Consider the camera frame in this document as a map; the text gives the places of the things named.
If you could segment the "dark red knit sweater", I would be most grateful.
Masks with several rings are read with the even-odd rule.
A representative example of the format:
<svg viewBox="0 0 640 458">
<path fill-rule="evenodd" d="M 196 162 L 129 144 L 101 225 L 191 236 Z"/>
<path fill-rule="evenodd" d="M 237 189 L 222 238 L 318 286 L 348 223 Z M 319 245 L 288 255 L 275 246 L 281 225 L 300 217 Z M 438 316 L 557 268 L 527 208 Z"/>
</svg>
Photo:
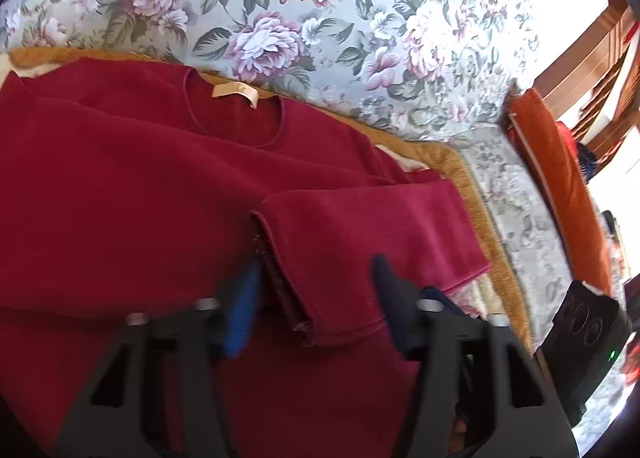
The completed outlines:
<svg viewBox="0 0 640 458">
<path fill-rule="evenodd" d="M 214 379 L 243 457 L 387 457 L 416 366 L 371 282 L 381 253 L 442 290 L 488 270 L 464 202 L 357 130 L 194 69 L 83 59 L 1 88 L 1 394 L 51 450 L 132 313 L 267 264 L 250 344 Z"/>
</svg>

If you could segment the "rust orange velvet cushion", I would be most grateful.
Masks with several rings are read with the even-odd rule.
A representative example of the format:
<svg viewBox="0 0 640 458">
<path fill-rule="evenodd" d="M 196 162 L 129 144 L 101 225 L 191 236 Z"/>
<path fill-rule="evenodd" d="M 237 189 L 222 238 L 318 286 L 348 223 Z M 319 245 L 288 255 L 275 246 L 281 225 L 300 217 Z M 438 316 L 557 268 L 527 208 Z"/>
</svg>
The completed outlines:
<svg viewBox="0 0 640 458">
<path fill-rule="evenodd" d="M 533 88 L 506 101 L 506 132 L 548 204 L 573 277 L 610 296 L 608 243 L 577 156 Z"/>
</svg>

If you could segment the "orange floral plush blanket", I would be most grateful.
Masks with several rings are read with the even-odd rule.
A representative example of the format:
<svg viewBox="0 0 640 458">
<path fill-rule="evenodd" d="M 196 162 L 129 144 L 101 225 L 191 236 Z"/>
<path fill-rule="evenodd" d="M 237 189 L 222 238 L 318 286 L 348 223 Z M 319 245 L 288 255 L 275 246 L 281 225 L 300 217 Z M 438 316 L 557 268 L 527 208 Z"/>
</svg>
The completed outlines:
<svg viewBox="0 0 640 458">
<path fill-rule="evenodd" d="M 136 53 L 78 50 L 78 48 L 18 48 L 1 55 L 1 77 L 5 79 L 10 72 L 15 72 L 21 77 L 39 77 L 76 60 L 89 58 L 114 60 L 114 62 L 136 60 L 147 65 L 155 62 L 149 56 Z M 521 283 L 515 275 L 506 249 L 503 248 L 495 222 L 480 193 L 480 186 L 462 155 L 444 143 L 407 142 L 392 133 L 364 126 L 331 111 L 326 115 L 365 135 L 377 148 L 392 156 L 399 164 L 404 164 L 407 160 L 422 163 L 437 170 L 457 187 L 480 248 L 491 262 L 491 270 L 486 278 L 477 279 L 475 292 L 463 290 L 456 292 L 454 298 L 462 301 L 466 312 L 507 314 L 513 331 L 524 346 L 531 350 L 535 346 L 535 338 L 530 328 Z"/>
</svg>

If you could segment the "grey floral quilt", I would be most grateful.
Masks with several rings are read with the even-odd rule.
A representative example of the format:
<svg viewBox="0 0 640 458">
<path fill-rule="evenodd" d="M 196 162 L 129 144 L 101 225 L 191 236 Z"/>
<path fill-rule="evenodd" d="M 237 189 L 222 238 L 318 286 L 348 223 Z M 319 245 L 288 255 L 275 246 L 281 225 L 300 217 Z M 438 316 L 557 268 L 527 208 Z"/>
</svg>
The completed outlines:
<svg viewBox="0 0 640 458">
<path fill-rule="evenodd" d="M 134 51 L 233 79 L 262 76 L 472 168 L 544 340 L 570 282 L 550 212 L 499 129 L 604 0 L 3 0 L 1 46 Z"/>
</svg>

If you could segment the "wooden headboard frame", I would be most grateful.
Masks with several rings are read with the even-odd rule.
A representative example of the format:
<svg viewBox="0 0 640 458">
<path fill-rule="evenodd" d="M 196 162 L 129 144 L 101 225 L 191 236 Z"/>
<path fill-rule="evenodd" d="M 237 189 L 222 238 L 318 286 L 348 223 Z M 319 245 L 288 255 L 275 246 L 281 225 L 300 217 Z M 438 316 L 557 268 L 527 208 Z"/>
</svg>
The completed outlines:
<svg viewBox="0 0 640 458">
<path fill-rule="evenodd" d="M 572 132 L 603 170 L 639 127 L 639 21 L 627 0 L 608 6 L 536 79 L 556 120 L 578 112 Z"/>
</svg>

